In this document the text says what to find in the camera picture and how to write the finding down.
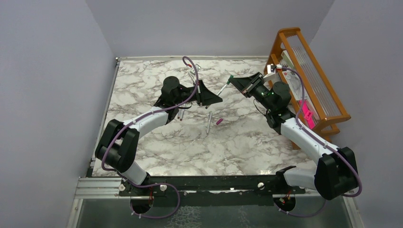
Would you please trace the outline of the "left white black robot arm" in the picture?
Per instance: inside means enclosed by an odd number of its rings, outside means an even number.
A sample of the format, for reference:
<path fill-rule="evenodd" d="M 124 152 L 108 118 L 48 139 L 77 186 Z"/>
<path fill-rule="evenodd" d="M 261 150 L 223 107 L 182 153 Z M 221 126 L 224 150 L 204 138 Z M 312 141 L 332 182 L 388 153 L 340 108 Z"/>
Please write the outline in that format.
<path fill-rule="evenodd" d="M 161 93 L 147 113 L 124 122 L 116 119 L 109 121 L 95 150 L 96 158 L 135 185 L 143 185 L 147 177 L 147 172 L 135 162 L 139 139 L 170 123 L 179 112 L 178 105 L 184 101 L 195 101 L 201 106 L 223 101 L 207 89 L 202 80 L 199 80 L 198 85 L 185 87 L 174 76 L 164 79 Z"/>

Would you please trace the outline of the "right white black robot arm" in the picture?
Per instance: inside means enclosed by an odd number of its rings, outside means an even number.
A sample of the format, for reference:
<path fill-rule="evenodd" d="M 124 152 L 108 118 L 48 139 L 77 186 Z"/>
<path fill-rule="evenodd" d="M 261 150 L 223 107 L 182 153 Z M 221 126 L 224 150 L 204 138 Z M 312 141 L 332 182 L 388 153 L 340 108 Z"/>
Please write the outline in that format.
<path fill-rule="evenodd" d="M 229 82 L 245 97 L 253 97 L 266 108 L 270 128 L 295 143 L 316 164 L 315 170 L 287 167 L 276 173 L 282 185 L 316 190 L 326 200 L 358 189 L 362 191 L 354 152 L 338 147 L 300 122 L 289 110 L 291 94 L 288 84 L 276 82 L 268 89 L 260 72 L 249 77 L 231 77 Z"/>

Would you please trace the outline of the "silver pen red tip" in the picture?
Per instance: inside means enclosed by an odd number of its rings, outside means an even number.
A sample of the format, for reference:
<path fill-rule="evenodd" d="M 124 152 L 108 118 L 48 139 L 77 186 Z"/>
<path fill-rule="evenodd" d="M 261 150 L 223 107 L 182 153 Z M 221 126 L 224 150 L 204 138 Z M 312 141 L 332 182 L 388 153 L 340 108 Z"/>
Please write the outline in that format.
<path fill-rule="evenodd" d="M 184 113 L 185 113 L 185 110 L 184 110 L 184 109 L 181 109 L 180 121 L 183 120 Z"/>

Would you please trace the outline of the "silver pen green tip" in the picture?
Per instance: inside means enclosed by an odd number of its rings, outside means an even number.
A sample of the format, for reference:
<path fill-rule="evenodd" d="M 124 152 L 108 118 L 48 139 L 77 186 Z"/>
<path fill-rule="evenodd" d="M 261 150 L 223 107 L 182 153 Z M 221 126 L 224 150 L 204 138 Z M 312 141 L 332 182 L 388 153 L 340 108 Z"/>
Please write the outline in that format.
<path fill-rule="evenodd" d="M 219 96 L 219 95 L 223 92 L 223 90 L 227 87 L 228 84 L 229 84 L 229 83 L 226 83 L 226 84 L 218 91 L 218 93 L 217 93 L 216 95 Z"/>

